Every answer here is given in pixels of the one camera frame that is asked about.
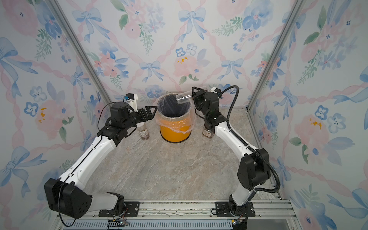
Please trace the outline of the clear jar with dried roses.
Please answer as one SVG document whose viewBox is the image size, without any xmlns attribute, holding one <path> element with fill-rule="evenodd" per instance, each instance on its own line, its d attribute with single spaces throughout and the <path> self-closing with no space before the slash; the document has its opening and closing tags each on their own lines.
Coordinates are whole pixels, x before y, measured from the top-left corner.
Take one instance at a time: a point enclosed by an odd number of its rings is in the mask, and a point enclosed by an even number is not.
<svg viewBox="0 0 368 230">
<path fill-rule="evenodd" d="M 184 104 L 184 103 L 191 102 L 192 101 L 192 94 L 193 93 L 191 91 L 187 91 L 187 92 L 184 92 L 184 93 L 177 94 L 175 96 L 177 104 Z"/>
</svg>

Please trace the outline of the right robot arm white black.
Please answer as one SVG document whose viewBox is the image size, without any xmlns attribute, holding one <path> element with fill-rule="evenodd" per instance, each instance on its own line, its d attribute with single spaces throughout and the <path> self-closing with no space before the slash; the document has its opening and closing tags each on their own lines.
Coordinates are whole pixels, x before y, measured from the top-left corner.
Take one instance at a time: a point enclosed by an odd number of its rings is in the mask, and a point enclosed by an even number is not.
<svg viewBox="0 0 368 230">
<path fill-rule="evenodd" d="M 195 110 L 202 113 L 205 128 L 223 140 L 239 160 L 238 185 L 228 202 L 230 214 L 237 217 L 247 212 L 250 202 L 258 192 L 274 192 L 263 186 L 270 179 L 272 170 L 267 151 L 248 143 L 230 123 L 238 93 L 235 94 L 226 116 L 219 110 L 223 94 L 218 88 L 208 91 L 195 86 L 191 92 Z"/>
</svg>

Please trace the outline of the white-lidded flower tea jar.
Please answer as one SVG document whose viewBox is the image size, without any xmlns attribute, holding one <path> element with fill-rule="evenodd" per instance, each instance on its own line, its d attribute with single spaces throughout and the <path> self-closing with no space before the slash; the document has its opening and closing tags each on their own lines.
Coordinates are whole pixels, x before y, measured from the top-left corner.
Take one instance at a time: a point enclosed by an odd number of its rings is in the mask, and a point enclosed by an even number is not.
<svg viewBox="0 0 368 230">
<path fill-rule="evenodd" d="M 142 140 L 148 140 L 149 139 L 150 135 L 149 135 L 149 132 L 148 132 L 148 129 L 146 127 L 145 122 L 137 124 L 137 131 L 138 131 L 138 134 L 139 134 L 139 136 Z"/>
</svg>

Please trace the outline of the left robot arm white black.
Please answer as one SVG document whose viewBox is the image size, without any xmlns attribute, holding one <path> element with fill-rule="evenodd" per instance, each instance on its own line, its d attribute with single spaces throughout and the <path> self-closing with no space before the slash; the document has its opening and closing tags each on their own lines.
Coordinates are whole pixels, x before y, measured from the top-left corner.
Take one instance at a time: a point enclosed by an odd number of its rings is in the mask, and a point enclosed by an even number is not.
<svg viewBox="0 0 368 230">
<path fill-rule="evenodd" d="M 156 106 L 135 109 L 132 102 L 113 103 L 110 117 L 99 129 L 91 146 L 59 178 L 46 181 L 44 190 L 49 209 L 73 219 L 92 211 L 122 216 L 127 209 L 123 195 L 114 192 L 90 195 L 84 188 L 104 158 L 132 134 L 129 130 L 135 131 L 139 124 L 154 119 L 156 111 Z"/>
</svg>

